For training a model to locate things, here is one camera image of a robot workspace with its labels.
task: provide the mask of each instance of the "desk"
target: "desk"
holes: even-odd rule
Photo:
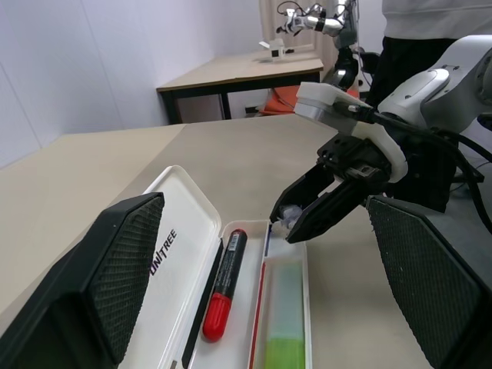
[[[167,166],[189,173],[222,224],[267,219],[333,135],[295,115],[69,135],[0,171],[0,333],[98,213],[141,194]],[[363,208],[309,241],[307,253],[314,369],[430,368]]]
[[[179,98],[220,95],[224,119],[231,119],[228,93],[319,82],[323,63],[311,47],[296,48],[293,54],[272,62],[268,51],[216,58],[157,89],[169,122],[182,123]]]

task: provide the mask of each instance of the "table leg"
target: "table leg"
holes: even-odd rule
[[[305,75],[305,76],[303,76],[303,78],[301,78],[301,80],[303,82],[317,82],[317,83],[320,83],[320,81],[321,81],[320,72],[317,71],[315,73],[310,73],[308,75]]]
[[[229,106],[229,97],[227,92],[221,93],[221,105],[222,105],[222,118],[232,119],[231,106]]]
[[[183,121],[179,112],[178,101],[174,97],[172,91],[163,91],[161,92],[161,96],[164,101],[164,106],[166,107],[166,112],[168,113],[169,124],[181,124]]]

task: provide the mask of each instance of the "black cable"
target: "black cable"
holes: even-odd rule
[[[484,163],[478,165],[475,169],[482,168],[484,165],[487,165],[487,164],[491,164],[490,161],[485,161]],[[460,188],[462,188],[463,186],[465,186],[466,183],[467,182],[464,182],[464,183],[460,184],[458,187],[456,187],[455,189],[451,190],[450,193],[459,190]]]
[[[467,181],[468,188],[470,189],[471,199],[474,202],[475,208],[477,209],[478,216],[482,220],[482,223],[484,223],[485,228],[487,228],[487,230],[492,234],[492,221],[490,220],[487,209],[485,208],[484,200],[482,199],[478,184],[475,181],[473,172],[474,168],[470,165],[470,163],[464,157],[463,153],[456,146],[434,134],[432,131],[408,125],[406,123],[398,121],[397,119],[382,115],[374,109],[366,111],[364,115],[371,117],[370,121],[375,121],[383,126],[391,126],[392,128],[406,131],[407,133],[411,133],[412,135],[421,137],[426,141],[436,145],[446,154],[450,155],[454,159],[457,167],[461,170],[463,176]]]
[[[323,7],[321,6],[321,4],[319,4],[319,3],[317,3],[317,2],[316,2],[316,3],[314,3],[314,4],[311,6],[311,8],[310,8],[309,12],[308,12],[308,13],[305,13],[304,15],[310,15],[310,14],[312,14],[312,13],[314,12],[314,9],[313,9],[313,8],[314,8],[316,5],[317,5],[317,6],[319,6],[319,7],[321,7],[321,8],[323,8]]]
[[[473,168],[473,170],[474,170],[475,181],[477,183],[483,183],[485,181],[484,175],[482,175],[476,168]],[[453,183],[463,183],[463,182],[466,182],[464,180],[464,176],[463,175],[455,175],[454,176]]]
[[[361,71],[361,73],[362,73],[362,77],[364,78],[364,80],[366,81],[366,83],[369,85],[369,88],[371,88],[372,87],[372,83],[369,83],[369,80],[367,79],[367,76],[366,76],[365,72]]]
[[[463,135],[460,135],[455,132],[451,132],[445,129],[438,129],[437,133],[439,135],[445,135],[449,138],[453,138],[463,145],[471,148],[473,151],[475,151],[477,154],[482,156],[483,158],[487,159],[489,162],[492,162],[492,153],[490,151],[486,150],[484,147],[480,146],[478,143],[475,141],[470,140],[468,137],[465,137]]]
[[[346,10],[348,10],[348,8],[345,4],[339,4],[339,5],[337,5],[337,7],[338,6],[343,6],[344,10],[340,14],[337,14],[337,13],[333,14],[333,19],[336,19],[336,20],[338,20],[338,18],[341,17],[341,15],[344,14]]]
[[[277,13],[278,14],[282,14],[282,15],[287,15],[287,12],[281,12],[279,9],[282,5],[285,5],[285,4],[295,4],[297,6],[297,9],[300,9],[301,12],[302,12],[302,15],[305,16],[306,15],[306,12],[304,11],[304,9],[297,3],[297,2],[291,2],[291,1],[288,1],[288,2],[281,2],[278,7],[277,7]]]

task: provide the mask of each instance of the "marker cap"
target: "marker cap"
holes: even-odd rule
[[[231,299],[214,293],[208,305],[207,316],[203,324],[203,335],[211,342],[217,342],[225,332],[231,310]]]

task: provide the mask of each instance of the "white shirt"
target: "white shirt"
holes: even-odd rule
[[[383,0],[383,14],[392,38],[492,35],[492,0]]]

